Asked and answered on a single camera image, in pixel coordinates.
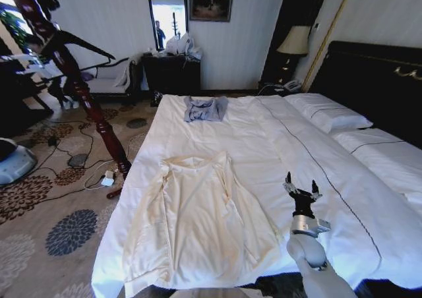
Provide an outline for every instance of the lampshade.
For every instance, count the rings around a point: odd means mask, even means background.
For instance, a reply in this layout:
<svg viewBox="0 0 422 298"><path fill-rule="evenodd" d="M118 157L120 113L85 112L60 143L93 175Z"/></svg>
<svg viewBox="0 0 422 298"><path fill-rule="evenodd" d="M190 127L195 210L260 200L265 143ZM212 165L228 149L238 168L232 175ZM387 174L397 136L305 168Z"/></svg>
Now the lampshade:
<svg viewBox="0 0 422 298"><path fill-rule="evenodd" d="M292 26L277 52L285 54L308 54L308 35L310 26Z"/></svg>

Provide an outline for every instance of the wall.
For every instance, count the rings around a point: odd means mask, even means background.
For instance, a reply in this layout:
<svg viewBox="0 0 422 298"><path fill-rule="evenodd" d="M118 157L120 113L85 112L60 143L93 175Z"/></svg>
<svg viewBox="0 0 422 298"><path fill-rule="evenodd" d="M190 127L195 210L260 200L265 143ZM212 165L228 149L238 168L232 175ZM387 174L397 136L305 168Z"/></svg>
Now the wall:
<svg viewBox="0 0 422 298"><path fill-rule="evenodd" d="M202 88L256 88L282 0L233 0L230 22L189 21L204 50Z"/></svg>
<svg viewBox="0 0 422 298"><path fill-rule="evenodd" d="M308 57L301 60L295 74L296 79L303 80L306 77L341 1L325 0L316 19L320 28L311 34L310 52ZM328 43L343 40L422 47L421 11L422 0L347 0ZM326 48L312 72L308 87L322 63Z"/></svg>
<svg viewBox="0 0 422 298"><path fill-rule="evenodd" d="M63 30L111 53L116 59L155 47L148 0L59 0L52 20ZM106 59L82 48L72 48L81 67Z"/></svg>
<svg viewBox="0 0 422 298"><path fill-rule="evenodd" d="M148 0L59 0L60 27L116 58L155 47ZM202 88L256 88L282 0L233 0L230 22L193 22L189 30L204 51ZM104 60L72 49L81 67Z"/></svg>

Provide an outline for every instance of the wooden bedpost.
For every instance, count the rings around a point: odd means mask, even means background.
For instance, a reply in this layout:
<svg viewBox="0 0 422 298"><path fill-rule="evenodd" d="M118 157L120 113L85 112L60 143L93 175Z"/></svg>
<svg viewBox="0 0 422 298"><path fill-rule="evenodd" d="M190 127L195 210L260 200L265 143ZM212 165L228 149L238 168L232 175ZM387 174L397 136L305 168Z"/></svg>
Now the wooden bedpost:
<svg viewBox="0 0 422 298"><path fill-rule="evenodd" d="M15 0L16 6L34 31L44 39L46 44L58 30L45 18L36 0ZM87 83L81 77L78 63L64 44L53 46L51 58L60 71L70 80L73 92L83 106L88 116L95 121L97 131L102 136L105 147L116 161L124 178L131 168L125 150L113 132L111 125L104 119L100 105L92 98Z"/></svg>

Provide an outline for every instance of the pillow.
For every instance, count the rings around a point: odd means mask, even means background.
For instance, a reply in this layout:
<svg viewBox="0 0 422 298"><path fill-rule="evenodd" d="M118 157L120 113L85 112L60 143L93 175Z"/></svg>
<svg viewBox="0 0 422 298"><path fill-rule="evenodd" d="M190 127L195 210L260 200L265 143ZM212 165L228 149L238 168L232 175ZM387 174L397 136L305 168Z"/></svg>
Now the pillow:
<svg viewBox="0 0 422 298"><path fill-rule="evenodd" d="M332 137L422 215L422 150L379 129Z"/></svg>
<svg viewBox="0 0 422 298"><path fill-rule="evenodd" d="M320 94L296 94L284 98L325 133L335 129L360 129L372 126L372 122L364 116Z"/></svg>
<svg viewBox="0 0 422 298"><path fill-rule="evenodd" d="M123 70L123 72L116 77L116 79L113 82L113 87L118 87L118 86L124 86L126 84L127 81L127 68L125 67L125 69Z"/></svg>
<svg viewBox="0 0 422 298"><path fill-rule="evenodd" d="M129 60L124 60L117 65L113 66L99 66L97 67L96 78L106 78L106 79L116 79L117 77L122 77L123 72L128 66Z"/></svg>
<svg viewBox="0 0 422 298"><path fill-rule="evenodd" d="M80 75L84 82L89 82L90 80L94 79L94 75L89 72L81 72Z"/></svg>

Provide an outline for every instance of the dark cabinet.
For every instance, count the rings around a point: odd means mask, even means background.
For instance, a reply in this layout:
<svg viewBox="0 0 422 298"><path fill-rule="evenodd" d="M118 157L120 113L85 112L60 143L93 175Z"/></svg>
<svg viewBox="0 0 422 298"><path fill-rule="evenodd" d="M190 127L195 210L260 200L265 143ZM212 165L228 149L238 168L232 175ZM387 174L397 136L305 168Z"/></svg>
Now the dark cabinet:
<svg viewBox="0 0 422 298"><path fill-rule="evenodd" d="M184 96L195 95L200 90L198 59L182 55L144 55L142 63L152 97L154 92Z"/></svg>

